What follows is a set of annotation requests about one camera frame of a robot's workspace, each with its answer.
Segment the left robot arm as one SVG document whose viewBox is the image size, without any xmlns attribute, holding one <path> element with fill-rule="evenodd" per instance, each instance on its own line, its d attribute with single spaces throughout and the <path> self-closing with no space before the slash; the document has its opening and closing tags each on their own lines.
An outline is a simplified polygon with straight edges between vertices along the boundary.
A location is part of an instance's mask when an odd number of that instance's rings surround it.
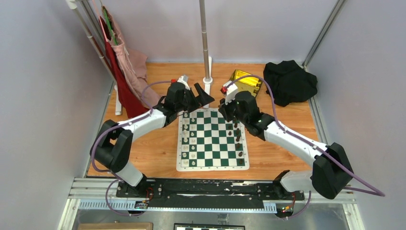
<svg viewBox="0 0 406 230">
<path fill-rule="evenodd" d="M 99 162 L 106 172 L 129 185 L 128 192 L 133 197 L 143 197 L 147 191 L 144 183 L 147 177 L 129 160 L 132 143 L 153 130 L 168 126 L 180 112 L 191 113 L 214 102 L 214 98 L 199 84 L 194 87 L 197 95 L 188 84 L 171 82 L 166 95 L 144 114 L 120 123 L 112 120 L 104 122 L 90 150 L 93 168 L 101 172 L 95 165 L 96 161 Z"/>
</svg>

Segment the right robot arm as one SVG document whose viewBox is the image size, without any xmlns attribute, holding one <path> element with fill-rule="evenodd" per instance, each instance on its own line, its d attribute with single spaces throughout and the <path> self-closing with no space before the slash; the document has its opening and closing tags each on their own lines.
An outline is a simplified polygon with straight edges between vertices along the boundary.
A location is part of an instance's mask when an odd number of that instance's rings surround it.
<svg viewBox="0 0 406 230">
<path fill-rule="evenodd" d="M 283 147 L 302 159 L 310 171 L 281 173 L 273 193 L 286 200 L 293 191 L 316 191 L 327 199 L 334 199 L 353 178 L 350 161 L 338 143 L 330 145 L 307 138 L 288 128 L 276 117 L 261 112 L 256 98 L 248 91 L 233 93 L 220 100 L 219 112 L 226 121 L 240 121 L 249 134 Z"/>
</svg>

